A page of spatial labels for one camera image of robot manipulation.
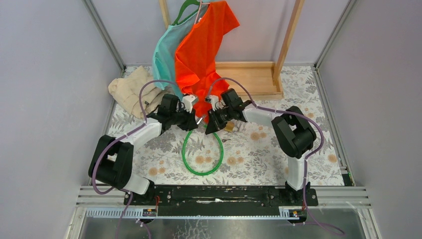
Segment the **brass padlock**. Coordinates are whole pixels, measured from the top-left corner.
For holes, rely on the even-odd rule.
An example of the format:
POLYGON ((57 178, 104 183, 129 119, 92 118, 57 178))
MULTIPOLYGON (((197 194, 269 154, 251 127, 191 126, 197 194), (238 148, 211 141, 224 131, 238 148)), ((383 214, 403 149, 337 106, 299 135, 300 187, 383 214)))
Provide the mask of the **brass padlock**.
POLYGON ((239 132, 239 128, 236 126, 235 122, 232 122, 232 121, 229 121, 226 124, 224 130, 227 131, 227 132, 232 132, 232 133, 233 132, 239 132))

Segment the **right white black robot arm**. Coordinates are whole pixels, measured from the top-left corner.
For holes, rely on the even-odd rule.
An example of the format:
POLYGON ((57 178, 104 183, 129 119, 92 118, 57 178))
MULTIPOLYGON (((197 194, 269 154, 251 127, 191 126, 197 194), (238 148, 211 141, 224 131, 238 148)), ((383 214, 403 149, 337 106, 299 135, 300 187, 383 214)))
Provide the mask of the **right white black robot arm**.
POLYGON ((286 200, 292 205, 302 202, 305 199, 303 189, 308 183, 304 154, 313 148, 317 135, 300 109, 290 107, 278 111, 261 107, 253 100, 242 100, 234 89, 226 90, 220 97, 209 95, 205 102, 211 105, 206 134, 224 129, 231 120, 252 122, 274 130, 278 144, 288 158, 286 182, 290 188, 285 192, 286 200))

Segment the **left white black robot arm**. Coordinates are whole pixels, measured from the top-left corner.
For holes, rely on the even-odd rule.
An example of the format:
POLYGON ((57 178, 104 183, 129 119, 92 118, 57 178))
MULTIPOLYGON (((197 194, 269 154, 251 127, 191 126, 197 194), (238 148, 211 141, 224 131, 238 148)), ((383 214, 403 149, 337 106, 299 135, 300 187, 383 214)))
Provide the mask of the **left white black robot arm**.
POLYGON ((144 205, 154 200, 152 183, 145 177, 132 173, 134 152, 147 142, 161 136, 176 125, 190 131, 198 127, 194 105, 198 102, 195 95, 185 95, 179 99, 165 94, 161 104, 145 117, 145 122, 132 131, 120 136, 103 135, 97 144, 88 174, 94 190, 101 195, 97 182, 104 183, 125 192, 135 193, 135 198, 144 205))

